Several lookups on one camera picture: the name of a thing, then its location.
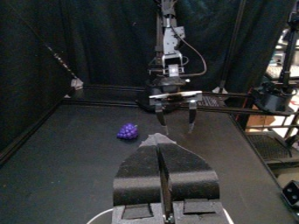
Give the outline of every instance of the purple grapes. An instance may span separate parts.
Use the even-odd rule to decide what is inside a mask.
[[[120,139],[135,139],[137,137],[136,126],[132,123],[126,123],[116,134]]]

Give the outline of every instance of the black backdrop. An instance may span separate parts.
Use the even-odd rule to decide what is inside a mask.
[[[60,1],[8,0],[17,14],[62,58],[66,56]],[[68,93],[70,77],[41,41],[0,1],[0,158],[1,149]]]
[[[143,86],[155,56],[152,0],[6,0],[69,62],[88,84]],[[240,0],[179,0],[177,20],[187,41],[208,64],[189,89],[212,90],[220,74]],[[247,0],[227,90],[248,91],[259,83],[293,0]],[[187,73],[201,70],[188,48]],[[70,77],[41,41],[0,2],[0,150],[41,117],[69,90]]]
[[[193,78],[188,88],[212,90],[220,83],[239,2],[179,0],[176,4],[185,40],[201,52],[208,64],[207,74]],[[248,91],[260,82],[293,3],[247,0],[228,68],[228,91]],[[77,49],[77,61],[88,62],[80,66],[82,80],[92,84],[143,86],[147,64],[155,56],[155,2],[73,0],[68,7],[65,14],[76,15],[70,23],[78,28],[72,37],[76,43],[84,41],[82,45],[77,44],[82,46]],[[199,72],[199,57],[187,47],[181,53],[191,58],[187,73]]]

